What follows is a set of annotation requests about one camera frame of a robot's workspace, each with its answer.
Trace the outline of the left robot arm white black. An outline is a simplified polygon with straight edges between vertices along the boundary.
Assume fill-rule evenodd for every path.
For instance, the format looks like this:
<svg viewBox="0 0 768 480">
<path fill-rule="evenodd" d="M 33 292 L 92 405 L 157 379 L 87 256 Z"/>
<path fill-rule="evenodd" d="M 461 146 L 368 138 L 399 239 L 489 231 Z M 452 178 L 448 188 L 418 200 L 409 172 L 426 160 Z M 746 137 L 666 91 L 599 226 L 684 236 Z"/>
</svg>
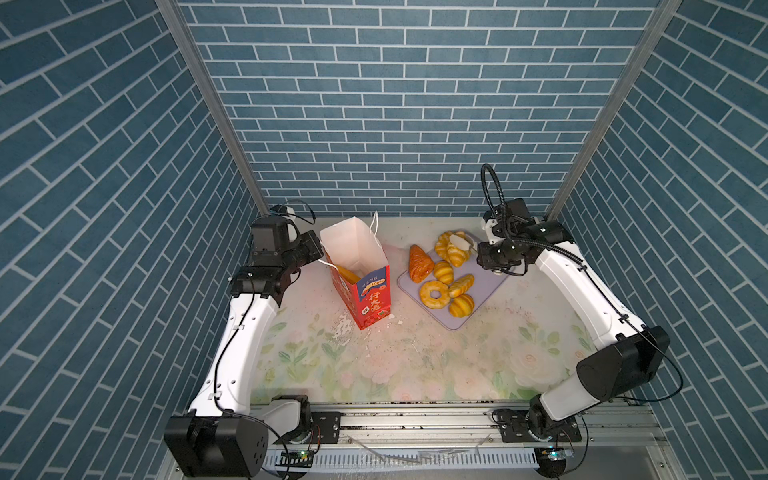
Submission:
<svg viewBox="0 0 768 480">
<path fill-rule="evenodd" d="M 310 436 L 304 395 L 277 397 L 252 414 L 252 374 L 293 278 L 322 256 L 315 232 L 300 232 L 289 212 L 252 224 L 249 259 L 230 281 L 227 322 L 211 368 L 187 412 L 165 427 L 164 441 L 185 476 L 251 478 L 270 445 Z"/>
</svg>

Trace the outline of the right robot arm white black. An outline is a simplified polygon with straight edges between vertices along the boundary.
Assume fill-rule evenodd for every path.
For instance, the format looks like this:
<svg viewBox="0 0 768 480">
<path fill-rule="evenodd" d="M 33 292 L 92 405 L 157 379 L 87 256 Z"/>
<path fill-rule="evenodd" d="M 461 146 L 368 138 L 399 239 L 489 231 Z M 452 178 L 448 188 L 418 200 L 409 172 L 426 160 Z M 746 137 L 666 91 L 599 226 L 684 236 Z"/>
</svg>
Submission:
<svg viewBox="0 0 768 480">
<path fill-rule="evenodd" d="M 533 438 L 557 437 L 576 415 L 654 379 L 670 344 L 667 332 L 647 327 L 622 304 L 564 226 L 536 220 L 521 199 L 491 206 L 483 220 L 487 239 L 477 246 L 478 265 L 510 276 L 536 267 L 579 315 L 595 349 L 564 381 L 530 401 L 526 421 Z"/>
</svg>

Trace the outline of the small twisted fake bread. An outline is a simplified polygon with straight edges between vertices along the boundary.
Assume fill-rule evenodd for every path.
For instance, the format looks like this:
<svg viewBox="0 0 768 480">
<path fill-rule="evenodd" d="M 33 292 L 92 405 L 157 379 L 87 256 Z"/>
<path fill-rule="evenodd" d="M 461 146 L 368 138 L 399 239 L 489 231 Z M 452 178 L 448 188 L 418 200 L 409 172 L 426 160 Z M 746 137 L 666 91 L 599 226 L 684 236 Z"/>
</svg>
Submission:
<svg viewBox="0 0 768 480">
<path fill-rule="evenodd" d="M 475 277 L 472 274 L 466 274 L 456 279 L 448 287 L 449 297 L 457 298 L 461 295 L 466 294 L 470 290 L 470 288 L 474 285 L 474 282 L 475 282 Z"/>
</svg>

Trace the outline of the long striped fake bread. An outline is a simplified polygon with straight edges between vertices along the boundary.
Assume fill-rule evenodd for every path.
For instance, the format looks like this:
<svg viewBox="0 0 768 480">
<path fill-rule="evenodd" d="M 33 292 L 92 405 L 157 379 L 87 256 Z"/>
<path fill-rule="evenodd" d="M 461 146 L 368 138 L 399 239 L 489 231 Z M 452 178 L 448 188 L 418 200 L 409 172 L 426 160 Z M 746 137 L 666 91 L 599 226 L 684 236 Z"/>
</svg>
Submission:
<svg viewBox="0 0 768 480">
<path fill-rule="evenodd" d="M 470 256 L 470 250 L 462 250 L 456 247 L 454 244 L 449 243 L 446 247 L 444 259 L 454 268 L 459 268 L 469 260 Z"/>
</svg>

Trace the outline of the metal tongs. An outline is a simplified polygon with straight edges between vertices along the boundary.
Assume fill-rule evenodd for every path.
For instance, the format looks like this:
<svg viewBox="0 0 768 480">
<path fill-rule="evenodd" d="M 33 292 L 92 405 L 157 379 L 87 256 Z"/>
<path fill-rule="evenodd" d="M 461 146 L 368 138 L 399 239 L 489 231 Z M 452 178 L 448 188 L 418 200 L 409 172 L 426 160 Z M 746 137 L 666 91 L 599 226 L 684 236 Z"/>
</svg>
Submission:
<svg viewBox="0 0 768 480">
<path fill-rule="evenodd" d="M 476 244 L 471 236 L 459 235 L 458 233 L 453 233 L 449 236 L 449 244 L 462 251 L 466 251 L 466 252 L 477 251 Z"/>
</svg>

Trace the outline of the oval golden fake bread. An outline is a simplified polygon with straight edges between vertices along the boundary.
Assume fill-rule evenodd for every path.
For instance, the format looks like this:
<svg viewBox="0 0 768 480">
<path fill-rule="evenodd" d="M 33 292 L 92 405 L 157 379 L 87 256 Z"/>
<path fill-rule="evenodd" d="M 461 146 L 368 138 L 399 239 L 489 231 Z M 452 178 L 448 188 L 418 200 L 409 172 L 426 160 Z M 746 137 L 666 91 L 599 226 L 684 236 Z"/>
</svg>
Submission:
<svg viewBox="0 0 768 480">
<path fill-rule="evenodd" d="M 360 281 L 360 277 L 349 269 L 336 265 L 339 275 L 349 284 L 355 285 Z"/>
</svg>

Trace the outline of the red white paper bag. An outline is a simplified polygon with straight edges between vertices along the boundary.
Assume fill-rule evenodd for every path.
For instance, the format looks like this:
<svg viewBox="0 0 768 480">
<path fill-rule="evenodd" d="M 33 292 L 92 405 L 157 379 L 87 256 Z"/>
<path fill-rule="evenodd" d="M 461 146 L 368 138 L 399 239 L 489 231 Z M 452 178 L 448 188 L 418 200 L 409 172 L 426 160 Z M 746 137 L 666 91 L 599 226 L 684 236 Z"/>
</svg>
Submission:
<svg viewBox="0 0 768 480">
<path fill-rule="evenodd" d="M 320 231 L 333 285 L 361 330 L 389 316 L 392 308 L 390 264 L 377 237 L 378 227 L 374 214 L 369 221 L 352 217 Z M 360 281 L 347 283 L 336 265 L 351 270 Z"/>
</svg>

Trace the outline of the round striped fake bun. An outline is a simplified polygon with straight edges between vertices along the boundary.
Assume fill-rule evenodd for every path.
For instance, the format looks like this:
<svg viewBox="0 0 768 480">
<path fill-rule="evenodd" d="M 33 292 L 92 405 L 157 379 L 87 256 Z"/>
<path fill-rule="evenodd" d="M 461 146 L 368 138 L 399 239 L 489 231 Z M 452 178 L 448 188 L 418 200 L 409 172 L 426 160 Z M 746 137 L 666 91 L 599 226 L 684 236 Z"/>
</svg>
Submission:
<svg viewBox="0 0 768 480">
<path fill-rule="evenodd" d="M 451 300 L 448 311 L 453 317 L 463 318 L 470 316 L 474 308 L 474 299 L 469 294 L 462 294 Z"/>
</svg>

